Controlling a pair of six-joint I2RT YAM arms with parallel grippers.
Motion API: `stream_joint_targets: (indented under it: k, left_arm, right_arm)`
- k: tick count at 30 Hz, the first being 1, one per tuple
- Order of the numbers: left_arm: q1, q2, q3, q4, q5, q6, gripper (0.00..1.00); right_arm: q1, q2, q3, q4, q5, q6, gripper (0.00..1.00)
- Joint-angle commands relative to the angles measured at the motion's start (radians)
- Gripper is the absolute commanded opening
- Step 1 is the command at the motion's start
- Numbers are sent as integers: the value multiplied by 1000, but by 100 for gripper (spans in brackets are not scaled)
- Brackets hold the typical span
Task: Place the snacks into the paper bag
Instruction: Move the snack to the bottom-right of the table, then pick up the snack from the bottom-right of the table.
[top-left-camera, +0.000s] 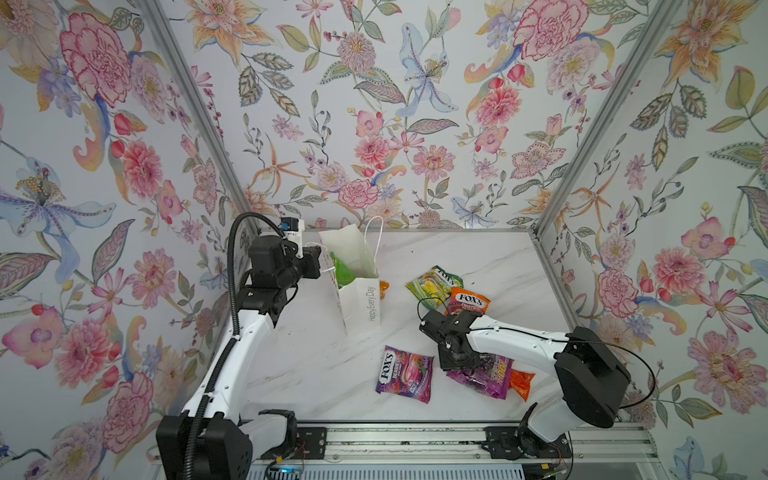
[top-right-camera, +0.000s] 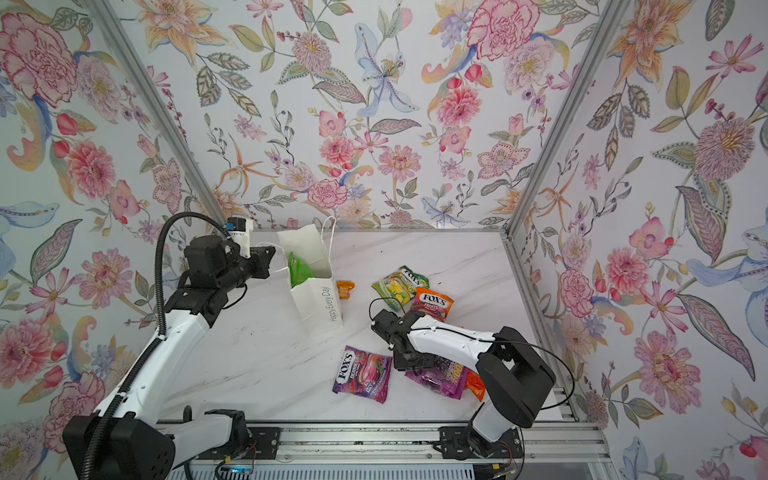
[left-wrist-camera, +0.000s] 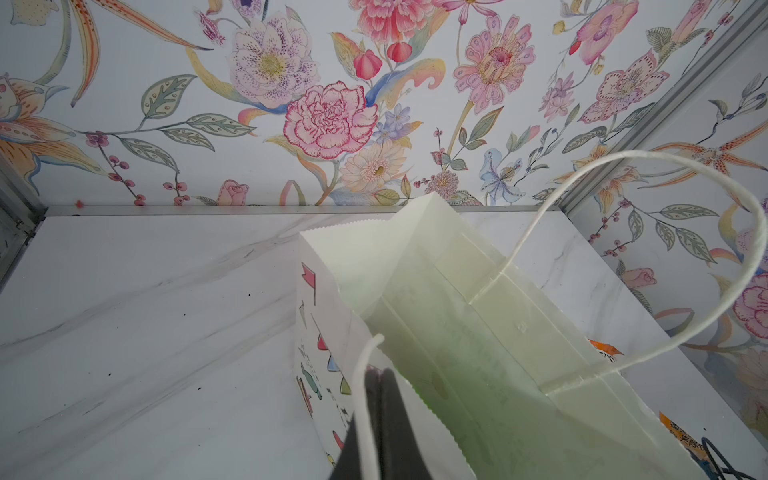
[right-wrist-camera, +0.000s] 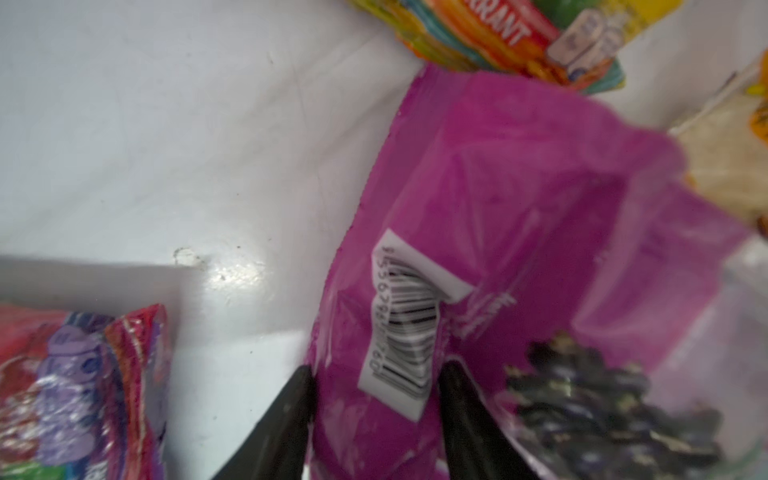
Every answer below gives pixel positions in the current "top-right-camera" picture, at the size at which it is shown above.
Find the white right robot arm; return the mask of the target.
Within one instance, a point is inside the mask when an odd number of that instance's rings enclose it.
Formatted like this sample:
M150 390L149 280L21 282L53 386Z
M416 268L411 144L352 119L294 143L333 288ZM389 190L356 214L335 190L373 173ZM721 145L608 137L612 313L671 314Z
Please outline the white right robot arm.
M478 374L489 399L473 416L469 431L487 443L514 427L532 427L556 383L539 346L511 327L479 332L421 312L398 316L382 310L371 318L371 330L387 342L399 371L431 368L444 358Z

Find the magenta purple snack bag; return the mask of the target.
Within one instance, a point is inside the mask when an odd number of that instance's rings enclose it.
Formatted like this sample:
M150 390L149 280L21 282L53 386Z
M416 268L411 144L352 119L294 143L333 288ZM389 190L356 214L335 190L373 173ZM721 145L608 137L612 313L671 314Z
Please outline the magenta purple snack bag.
M443 357L437 357L430 368L406 371L405 377L428 388L433 393L460 400L470 369Z

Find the purple Fox's berries candy bag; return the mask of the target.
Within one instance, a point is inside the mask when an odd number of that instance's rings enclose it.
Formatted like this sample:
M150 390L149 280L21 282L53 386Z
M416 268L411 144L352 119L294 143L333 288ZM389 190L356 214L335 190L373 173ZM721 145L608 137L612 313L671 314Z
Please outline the purple Fox's berries candy bag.
M388 396L393 366L391 356L347 346L341 357L332 391L367 398L383 404Z

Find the green Lay's chips bag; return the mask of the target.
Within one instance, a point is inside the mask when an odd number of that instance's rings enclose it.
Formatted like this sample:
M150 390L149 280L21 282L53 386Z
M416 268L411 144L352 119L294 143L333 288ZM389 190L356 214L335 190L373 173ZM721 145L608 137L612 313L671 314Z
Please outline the green Lay's chips bag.
M294 252L288 254L287 267L291 288L296 288L307 280L316 277L310 265Z

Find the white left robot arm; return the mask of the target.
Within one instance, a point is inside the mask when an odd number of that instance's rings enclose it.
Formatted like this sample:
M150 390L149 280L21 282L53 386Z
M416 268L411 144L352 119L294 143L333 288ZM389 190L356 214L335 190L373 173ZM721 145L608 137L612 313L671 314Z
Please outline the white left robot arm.
M210 450L238 455L250 447L252 436L239 410L211 410L167 428L158 424L173 381L228 304L229 293L269 276L275 247L243 253L241 246L209 235L186 248L189 269L162 303L157 333L95 411L73 417L63 430L78 478L164 479Z

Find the orange Fox's fruits candy bag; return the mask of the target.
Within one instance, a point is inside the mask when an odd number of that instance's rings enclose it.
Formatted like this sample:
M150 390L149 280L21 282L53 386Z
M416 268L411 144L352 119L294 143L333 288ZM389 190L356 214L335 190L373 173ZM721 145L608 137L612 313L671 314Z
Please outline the orange Fox's fruits candy bag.
M411 303L410 310L444 322L453 305L454 300L451 297L429 288L418 287L415 291L415 297Z

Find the white paper gift bag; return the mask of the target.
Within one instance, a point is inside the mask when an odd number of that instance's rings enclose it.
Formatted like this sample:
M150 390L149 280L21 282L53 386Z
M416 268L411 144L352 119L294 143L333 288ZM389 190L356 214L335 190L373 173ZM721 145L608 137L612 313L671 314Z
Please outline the white paper gift bag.
M302 328L308 336L328 334L343 326L341 300L336 287L331 253L335 234L335 218L327 217L318 227L309 224L297 230L278 233L277 242L258 242L255 246L271 245L283 254L286 261L294 252L306 261L316 277L296 288L288 285Z

